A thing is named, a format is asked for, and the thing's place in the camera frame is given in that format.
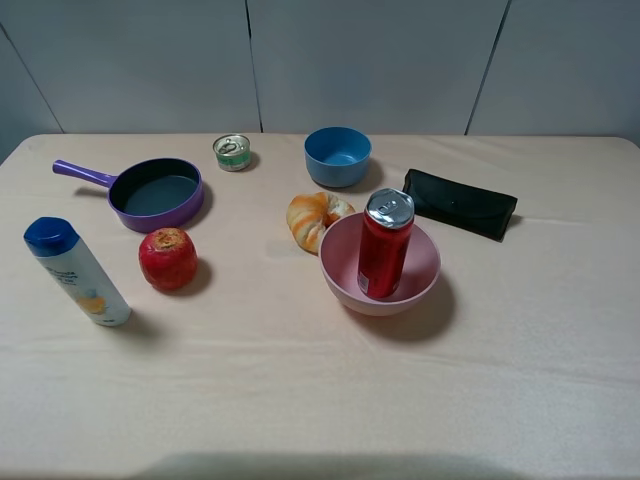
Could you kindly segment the black glasses case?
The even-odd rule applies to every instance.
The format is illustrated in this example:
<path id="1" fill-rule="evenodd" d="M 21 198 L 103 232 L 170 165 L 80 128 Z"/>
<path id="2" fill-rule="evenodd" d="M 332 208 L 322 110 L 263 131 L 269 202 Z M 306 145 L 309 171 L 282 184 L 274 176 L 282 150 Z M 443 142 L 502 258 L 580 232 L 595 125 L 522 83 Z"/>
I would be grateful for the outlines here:
<path id="1" fill-rule="evenodd" d="M 415 214 L 471 233 L 502 241 L 514 213 L 516 197 L 409 169 L 402 191 Z"/>

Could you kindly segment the white bottle blue cap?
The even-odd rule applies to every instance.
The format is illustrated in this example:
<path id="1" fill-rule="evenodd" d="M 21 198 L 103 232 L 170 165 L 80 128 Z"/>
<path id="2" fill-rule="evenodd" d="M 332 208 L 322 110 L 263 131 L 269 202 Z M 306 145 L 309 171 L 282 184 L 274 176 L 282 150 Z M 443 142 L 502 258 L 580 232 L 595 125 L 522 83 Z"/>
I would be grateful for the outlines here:
<path id="1" fill-rule="evenodd" d="M 67 220 L 40 217 L 23 238 L 44 269 L 94 323 L 115 327 L 128 321 L 131 308 Z"/>

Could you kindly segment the small green tin can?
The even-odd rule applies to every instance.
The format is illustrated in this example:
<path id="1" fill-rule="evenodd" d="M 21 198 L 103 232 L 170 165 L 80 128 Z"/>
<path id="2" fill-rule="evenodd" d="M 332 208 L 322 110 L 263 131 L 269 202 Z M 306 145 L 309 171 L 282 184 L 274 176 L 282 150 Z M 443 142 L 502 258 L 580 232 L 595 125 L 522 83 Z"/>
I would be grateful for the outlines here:
<path id="1" fill-rule="evenodd" d="M 251 163 L 249 139 L 241 134 L 227 134 L 212 145 L 219 167 L 225 171 L 240 171 Z"/>

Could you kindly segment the red soda can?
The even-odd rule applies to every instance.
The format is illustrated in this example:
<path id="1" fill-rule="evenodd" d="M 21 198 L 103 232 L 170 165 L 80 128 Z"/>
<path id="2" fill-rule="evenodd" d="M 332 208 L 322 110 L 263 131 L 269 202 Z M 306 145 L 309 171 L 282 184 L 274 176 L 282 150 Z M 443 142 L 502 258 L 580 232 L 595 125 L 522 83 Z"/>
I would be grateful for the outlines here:
<path id="1" fill-rule="evenodd" d="M 361 291 L 387 298 L 398 288 L 414 223 L 412 198 L 397 189 L 374 192 L 363 212 L 358 262 Z"/>

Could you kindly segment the purple frying pan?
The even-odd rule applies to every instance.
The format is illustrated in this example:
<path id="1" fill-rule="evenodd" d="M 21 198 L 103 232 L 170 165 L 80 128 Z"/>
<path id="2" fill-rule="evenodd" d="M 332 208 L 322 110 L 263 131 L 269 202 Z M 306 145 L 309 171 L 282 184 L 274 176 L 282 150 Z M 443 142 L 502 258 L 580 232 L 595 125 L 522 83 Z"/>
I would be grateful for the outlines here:
<path id="1" fill-rule="evenodd" d="M 197 215 L 204 203 L 202 175 L 182 159 L 150 159 L 118 175 L 57 160 L 52 171 L 107 188 L 111 208 L 127 228 L 139 233 L 180 227 Z"/>

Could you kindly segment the blue bowl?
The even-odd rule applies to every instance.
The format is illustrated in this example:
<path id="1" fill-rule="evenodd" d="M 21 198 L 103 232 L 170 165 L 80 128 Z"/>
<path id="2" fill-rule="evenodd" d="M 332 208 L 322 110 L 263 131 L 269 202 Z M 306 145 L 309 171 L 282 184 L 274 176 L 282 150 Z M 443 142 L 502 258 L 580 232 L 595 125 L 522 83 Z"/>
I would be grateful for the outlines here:
<path id="1" fill-rule="evenodd" d="M 317 184 L 330 188 L 346 188 L 363 180 L 371 152 L 370 139 L 349 127 L 321 128 L 304 141 L 309 176 Z"/>

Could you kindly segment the croissant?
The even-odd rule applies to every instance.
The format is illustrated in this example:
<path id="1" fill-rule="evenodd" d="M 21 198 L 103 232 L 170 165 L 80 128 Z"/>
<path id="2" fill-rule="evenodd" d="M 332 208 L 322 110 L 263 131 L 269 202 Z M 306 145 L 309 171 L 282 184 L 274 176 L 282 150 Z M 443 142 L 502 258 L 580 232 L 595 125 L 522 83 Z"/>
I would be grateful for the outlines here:
<path id="1" fill-rule="evenodd" d="M 316 255 L 326 230 L 354 213 L 347 201 L 332 193 L 318 192 L 294 197 L 287 208 L 286 220 L 297 245 Z"/>

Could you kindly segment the pink bowl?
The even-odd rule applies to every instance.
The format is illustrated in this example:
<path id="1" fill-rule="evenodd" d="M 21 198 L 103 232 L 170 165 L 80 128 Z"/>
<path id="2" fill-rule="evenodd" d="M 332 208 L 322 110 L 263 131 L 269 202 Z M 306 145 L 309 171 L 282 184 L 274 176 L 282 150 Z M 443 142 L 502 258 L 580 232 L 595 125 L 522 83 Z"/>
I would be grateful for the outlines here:
<path id="1" fill-rule="evenodd" d="M 438 247 L 415 224 L 398 288 L 387 298 L 373 299 L 358 284 L 362 224 L 363 214 L 358 212 L 336 221 L 325 232 L 318 259 L 329 289 L 343 306 L 367 316 L 393 316 L 412 309 L 438 282 L 441 272 Z"/>

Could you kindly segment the red apple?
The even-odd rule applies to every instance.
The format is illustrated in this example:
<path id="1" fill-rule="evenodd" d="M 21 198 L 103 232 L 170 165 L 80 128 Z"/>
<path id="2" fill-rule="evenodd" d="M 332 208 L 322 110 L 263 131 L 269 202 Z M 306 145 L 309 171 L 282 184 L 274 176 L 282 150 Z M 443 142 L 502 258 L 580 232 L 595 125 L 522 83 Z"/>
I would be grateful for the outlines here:
<path id="1" fill-rule="evenodd" d="M 155 230 L 145 236 L 138 251 L 146 281 L 160 291 L 174 291 L 195 277 L 198 257 L 189 235 L 175 227 Z"/>

